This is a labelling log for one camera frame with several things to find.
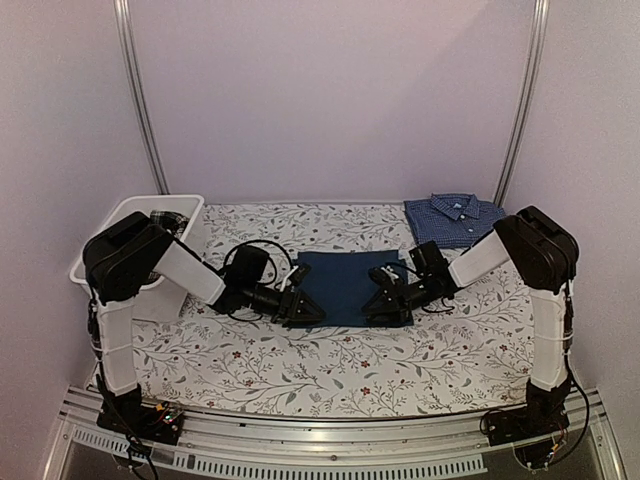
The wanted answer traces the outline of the teal blue garment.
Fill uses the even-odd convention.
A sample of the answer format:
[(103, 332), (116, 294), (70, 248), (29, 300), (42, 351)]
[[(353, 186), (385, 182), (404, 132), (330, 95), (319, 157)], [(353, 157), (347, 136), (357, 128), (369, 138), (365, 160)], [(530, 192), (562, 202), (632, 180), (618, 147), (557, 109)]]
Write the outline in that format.
[(397, 250), (327, 253), (301, 252), (297, 260), (311, 266), (302, 282), (306, 292), (326, 312), (317, 328), (372, 328), (365, 324), (361, 307), (378, 291), (368, 275), (374, 267), (402, 262)]

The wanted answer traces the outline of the blue plaid button shirt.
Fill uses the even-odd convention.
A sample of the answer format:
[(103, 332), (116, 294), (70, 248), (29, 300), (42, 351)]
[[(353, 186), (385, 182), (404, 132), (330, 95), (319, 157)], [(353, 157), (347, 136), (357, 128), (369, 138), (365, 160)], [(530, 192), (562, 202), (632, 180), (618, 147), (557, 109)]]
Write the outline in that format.
[(407, 200), (404, 212), (415, 243), (434, 241), (440, 249), (468, 248), (506, 217), (494, 203), (461, 193)]

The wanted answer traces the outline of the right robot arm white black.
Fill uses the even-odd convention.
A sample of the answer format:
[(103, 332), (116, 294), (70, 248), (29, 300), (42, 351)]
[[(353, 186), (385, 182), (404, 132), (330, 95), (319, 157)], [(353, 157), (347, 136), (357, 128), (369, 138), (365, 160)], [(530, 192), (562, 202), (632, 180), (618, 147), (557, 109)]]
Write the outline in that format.
[(579, 247), (574, 237), (535, 206), (506, 216), (453, 261), (436, 242), (409, 252), (416, 281), (407, 283), (390, 266), (374, 267), (377, 285), (362, 312), (369, 323), (403, 322), (435, 300), (454, 298), (492, 270), (512, 262), (528, 287), (533, 309), (534, 361), (526, 384), (526, 405), (511, 414), (491, 413), (488, 423), (517, 427), (537, 436), (561, 425), (564, 401), (574, 381), (568, 355), (573, 341), (573, 282)]

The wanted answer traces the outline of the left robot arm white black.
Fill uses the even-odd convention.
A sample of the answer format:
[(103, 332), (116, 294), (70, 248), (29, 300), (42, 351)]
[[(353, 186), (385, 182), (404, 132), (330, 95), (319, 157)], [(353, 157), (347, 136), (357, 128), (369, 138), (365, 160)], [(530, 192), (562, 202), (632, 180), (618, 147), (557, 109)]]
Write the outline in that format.
[(325, 319), (325, 311), (299, 288), (308, 265), (290, 261), (280, 283), (264, 280), (273, 261), (268, 244), (243, 242), (215, 268), (141, 211), (87, 242), (81, 260), (90, 294), (88, 329), (98, 360), (97, 385), (104, 414), (126, 433), (141, 433), (149, 423), (135, 371), (132, 322), (151, 303), (177, 308), (179, 300), (192, 296), (224, 315), (249, 308), (286, 327)]

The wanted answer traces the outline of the black white plaid garment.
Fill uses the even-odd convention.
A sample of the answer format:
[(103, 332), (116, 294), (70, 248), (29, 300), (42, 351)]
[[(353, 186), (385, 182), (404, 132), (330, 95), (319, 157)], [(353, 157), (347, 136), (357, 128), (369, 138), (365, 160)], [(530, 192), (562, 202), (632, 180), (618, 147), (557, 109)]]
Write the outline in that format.
[(152, 210), (149, 214), (152, 223), (159, 225), (174, 236), (181, 236), (189, 224), (190, 218), (173, 211)]

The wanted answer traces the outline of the aluminium front rail base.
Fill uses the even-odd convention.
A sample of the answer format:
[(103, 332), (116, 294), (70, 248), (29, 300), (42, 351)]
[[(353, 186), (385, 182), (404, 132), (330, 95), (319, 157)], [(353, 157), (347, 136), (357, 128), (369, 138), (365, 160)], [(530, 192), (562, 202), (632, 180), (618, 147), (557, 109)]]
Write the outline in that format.
[(101, 429), (100, 397), (70, 388), (47, 479), (627, 479), (596, 390), (566, 402), (564, 433), (494, 445), (480, 412), (391, 419), (285, 419), (189, 409), (174, 445), (148, 456)]

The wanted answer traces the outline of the right aluminium frame post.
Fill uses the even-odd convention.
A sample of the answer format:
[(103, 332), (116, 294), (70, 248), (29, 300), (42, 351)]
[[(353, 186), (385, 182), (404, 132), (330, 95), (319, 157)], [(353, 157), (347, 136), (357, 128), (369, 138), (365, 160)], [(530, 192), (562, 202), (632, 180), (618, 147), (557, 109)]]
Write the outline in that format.
[(493, 197), (493, 203), (499, 207), (504, 207), (505, 205), (509, 187), (516, 170), (543, 57), (549, 8), (549, 0), (536, 0), (534, 2), (531, 32), (520, 93), (507, 142), (505, 159)]

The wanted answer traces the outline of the aluminium frame post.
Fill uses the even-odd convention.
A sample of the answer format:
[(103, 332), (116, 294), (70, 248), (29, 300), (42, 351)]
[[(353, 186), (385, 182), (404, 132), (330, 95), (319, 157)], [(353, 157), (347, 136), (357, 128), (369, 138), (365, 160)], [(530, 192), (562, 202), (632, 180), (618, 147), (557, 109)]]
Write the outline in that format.
[(156, 191), (160, 195), (168, 195), (170, 188), (145, 98), (143, 79), (136, 52), (130, 5), (127, 0), (114, 0), (113, 7), (125, 72), (152, 179)]
[(507, 142), (505, 159), (493, 197), (493, 203), (499, 207), (504, 207), (505, 205), (509, 187), (516, 170), (543, 57), (549, 8), (549, 0), (536, 0), (534, 2), (531, 32), (520, 93)]

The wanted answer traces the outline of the left aluminium frame post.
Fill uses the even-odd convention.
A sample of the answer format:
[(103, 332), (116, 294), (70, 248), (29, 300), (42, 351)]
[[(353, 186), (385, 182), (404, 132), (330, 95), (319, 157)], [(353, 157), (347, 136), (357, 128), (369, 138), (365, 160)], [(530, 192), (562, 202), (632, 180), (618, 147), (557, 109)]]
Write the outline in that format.
[(127, 0), (114, 0), (113, 7), (125, 72), (152, 179), (156, 191), (160, 195), (168, 195), (170, 188), (145, 98), (143, 79), (136, 52), (130, 5)]

